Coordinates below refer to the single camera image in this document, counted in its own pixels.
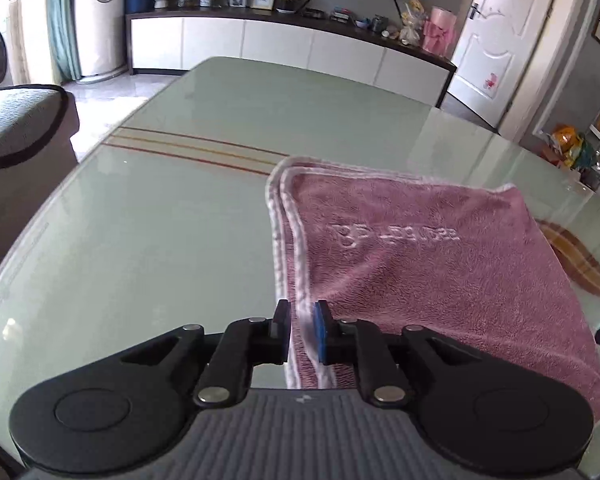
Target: curtain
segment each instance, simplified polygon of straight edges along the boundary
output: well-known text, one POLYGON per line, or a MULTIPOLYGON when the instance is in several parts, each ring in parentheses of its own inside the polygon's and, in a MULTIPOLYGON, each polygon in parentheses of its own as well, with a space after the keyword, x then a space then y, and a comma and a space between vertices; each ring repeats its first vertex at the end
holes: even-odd
POLYGON ((46 0, 51 53, 64 80, 77 80, 82 76, 75 40, 73 1, 46 0))

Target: glass tabletop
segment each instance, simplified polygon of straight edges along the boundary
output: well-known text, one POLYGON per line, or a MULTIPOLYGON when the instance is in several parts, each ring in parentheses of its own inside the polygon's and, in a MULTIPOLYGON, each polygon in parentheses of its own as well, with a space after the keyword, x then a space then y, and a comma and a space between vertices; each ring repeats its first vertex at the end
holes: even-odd
MULTIPOLYGON (((235 319, 270 316, 276 298, 264 187, 287 155, 467 186, 515 184, 587 321, 600 325, 600 197, 568 174, 390 92, 214 58, 114 129, 0 267, 5 449, 15 454, 9 410, 37 382, 183 324, 211 333, 235 319)), ((253 384, 284 387, 282 370, 259 367, 253 384)), ((600 456, 591 457, 589 472, 600 468, 600 456)))

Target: pink bow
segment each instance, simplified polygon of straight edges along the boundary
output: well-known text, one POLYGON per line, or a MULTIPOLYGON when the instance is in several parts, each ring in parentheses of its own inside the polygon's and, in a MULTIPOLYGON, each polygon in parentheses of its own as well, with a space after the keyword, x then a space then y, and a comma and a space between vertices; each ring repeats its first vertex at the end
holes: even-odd
POLYGON ((446 54, 446 50, 449 48, 449 45, 456 35, 453 28, 440 28, 435 23, 431 22, 425 22, 422 30, 424 32, 422 48, 437 56, 444 56, 446 54))

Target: cabinet door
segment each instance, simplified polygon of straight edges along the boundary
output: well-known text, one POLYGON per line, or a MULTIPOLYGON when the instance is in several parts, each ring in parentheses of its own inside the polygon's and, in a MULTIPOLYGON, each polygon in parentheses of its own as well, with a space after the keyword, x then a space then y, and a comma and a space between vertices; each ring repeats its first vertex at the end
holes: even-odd
POLYGON ((371 85, 383 50, 373 43, 316 30, 309 69, 371 85))
POLYGON ((242 57, 306 68, 313 36, 310 28, 246 20, 242 57))
POLYGON ((134 68, 182 69, 182 18, 131 20, 134 68))
POLYGON ((382 58, 376 86, 435 106, 448 75, 448 70, 441 66, 388 48, 382 58))
POLYGON ((195 67, 215 56, 240 57, 244 20, 184 18, 182 67, 195 67))

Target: pink towel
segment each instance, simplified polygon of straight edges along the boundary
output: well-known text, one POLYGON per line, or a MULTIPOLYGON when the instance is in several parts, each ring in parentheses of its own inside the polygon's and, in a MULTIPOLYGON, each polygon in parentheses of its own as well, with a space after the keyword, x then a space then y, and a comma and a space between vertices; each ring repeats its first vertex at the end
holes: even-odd
POLYGON ((422 324, 576 388, 600 419, 600 360, 567 275, 513 186, 283 160, 267 181, 276 294, 293 306, 291 388, 351 386, 318 362, 312 304, 400 333, 422 324))

